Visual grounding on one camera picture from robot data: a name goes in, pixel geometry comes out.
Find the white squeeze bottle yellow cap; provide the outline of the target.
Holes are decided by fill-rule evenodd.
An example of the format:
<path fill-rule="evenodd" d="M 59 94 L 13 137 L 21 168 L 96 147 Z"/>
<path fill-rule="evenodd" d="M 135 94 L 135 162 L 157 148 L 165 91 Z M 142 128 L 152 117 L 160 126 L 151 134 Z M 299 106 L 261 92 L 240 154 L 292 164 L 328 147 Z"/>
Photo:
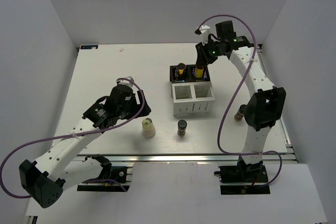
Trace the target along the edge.
<path fill-rule="evenodd" d="M 156 134 L 156 129 L 153 121 L 150 118 L 142 120 L 142 135 L 146 138 L 151 138 Z"/>

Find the spice jar black lid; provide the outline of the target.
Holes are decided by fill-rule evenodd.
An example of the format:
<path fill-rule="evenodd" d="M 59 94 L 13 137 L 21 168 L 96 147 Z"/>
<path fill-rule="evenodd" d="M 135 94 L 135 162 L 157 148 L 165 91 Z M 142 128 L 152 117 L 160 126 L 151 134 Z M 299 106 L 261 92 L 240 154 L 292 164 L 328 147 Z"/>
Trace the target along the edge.
<path fill-rule="evenodd" d="M 244 118 L 244 112 L 245 112 L 245 107 L 246 105 L 245 104 L 242 104 L 236 114 L 234 115 L 234 119 L 237 121 L 237 122 L 240 122 L 243 118 Z"/>
<path fill-rule="evenodd" d="M 185 120 L 179 120 L 177 123 L 178 136 L 184 136 L 186 133 L 187 122 Z"/>

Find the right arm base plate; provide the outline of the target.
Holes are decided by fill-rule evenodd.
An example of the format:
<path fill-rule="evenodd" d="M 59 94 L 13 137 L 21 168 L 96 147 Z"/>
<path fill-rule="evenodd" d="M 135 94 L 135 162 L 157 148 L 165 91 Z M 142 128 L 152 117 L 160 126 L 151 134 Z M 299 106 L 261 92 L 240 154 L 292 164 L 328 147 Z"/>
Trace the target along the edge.
<path fill-rule="evenodd" d="M 259 172 L 243 175 L 237 166 L 219 166 L 214 171 L 219 178 L 221 195 L 269 195 L 268 175 L 263 165 Z"/>

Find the tall dark sauce bottle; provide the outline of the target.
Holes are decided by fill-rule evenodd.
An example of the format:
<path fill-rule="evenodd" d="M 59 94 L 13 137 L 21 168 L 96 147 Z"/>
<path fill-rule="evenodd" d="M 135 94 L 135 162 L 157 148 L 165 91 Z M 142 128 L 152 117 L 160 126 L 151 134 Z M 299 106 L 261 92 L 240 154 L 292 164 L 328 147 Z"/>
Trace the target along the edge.
<path fill-rule="evenodd" d="M 176 67 L 176 80 L 179 82 L 185 81 L 187 78 L 186 64 L 179 63 Z"/>

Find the brown bottle gold cap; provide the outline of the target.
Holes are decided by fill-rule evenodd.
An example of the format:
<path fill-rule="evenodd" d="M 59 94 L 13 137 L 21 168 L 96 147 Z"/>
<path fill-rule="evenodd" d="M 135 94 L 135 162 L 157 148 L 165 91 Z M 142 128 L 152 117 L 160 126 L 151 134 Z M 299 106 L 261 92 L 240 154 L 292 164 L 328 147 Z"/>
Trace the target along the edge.
<path fill-rule="evenodd" d="M 194 78 L 196 80 L 201 80 L 203 78 L 203 73 L 204 73 L 204 65 L 201 63 L 196 63 L 194 69 Z"/>

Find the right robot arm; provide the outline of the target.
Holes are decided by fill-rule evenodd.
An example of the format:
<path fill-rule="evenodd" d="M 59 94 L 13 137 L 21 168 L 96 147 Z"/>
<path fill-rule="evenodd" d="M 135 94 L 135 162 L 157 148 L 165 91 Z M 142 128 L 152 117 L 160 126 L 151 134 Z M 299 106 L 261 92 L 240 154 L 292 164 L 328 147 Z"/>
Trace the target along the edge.
<path fill-rule="evenodd" d="M 204 24 L 195 31 L 202 40 L 196 45 L 194 77 L 199 79 L 206 66 L 226 56 L 242 76 L 239 86 L 245 84 L 250 95 L 243 109 L 248 125 L 243 150 L 238 154 L 236 167 L 222 170 L 219 176 L 225 183 L 256 182 L 263 169 L 266 138 L 281 118 L 286 91 L 266 77 L 258 63 L 256 44 L 251 44 L 245 36 L 237 36 L 232 21 L 216 24 L 216 32 L 216 36 L 212 35 Z"/>

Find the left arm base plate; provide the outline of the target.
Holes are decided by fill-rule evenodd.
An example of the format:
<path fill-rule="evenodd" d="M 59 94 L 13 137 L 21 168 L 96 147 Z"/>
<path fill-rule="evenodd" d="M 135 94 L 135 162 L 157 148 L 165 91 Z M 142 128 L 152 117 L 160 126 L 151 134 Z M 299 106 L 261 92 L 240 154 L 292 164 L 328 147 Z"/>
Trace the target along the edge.
<path fill-rule="evenodd" d="M 81 183 L 77 191 L 84 192 L 105 192 L 105 193 L 126 193 L 132 182 L 133 167 L 112 165 L 106 172 L 93 179 L 93 182 Z"/>

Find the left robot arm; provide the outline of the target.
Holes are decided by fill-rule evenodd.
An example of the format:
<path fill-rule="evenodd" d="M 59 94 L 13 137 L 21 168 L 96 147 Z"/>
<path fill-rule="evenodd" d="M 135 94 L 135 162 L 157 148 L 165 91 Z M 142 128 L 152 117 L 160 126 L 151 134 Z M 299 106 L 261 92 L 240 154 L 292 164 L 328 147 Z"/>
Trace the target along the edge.
<path fill-rule="evenodd" d="M 89 155 L 78 166 L 70 167 L 73 159 L 104 132 L 119 127 L 117 122 L 130 122 L 150 114 L 143 91 L 132 77 L 119 78 L 109 96 L 99 98 L 86 112 L 69 136 L 55 144 L 33 162 L 19 166 L 22 187 L 42 207 L 53 205 L 70 187 L 87 180 L 104 182 L 110 178 L 111 163 L 100 154 Z"/>

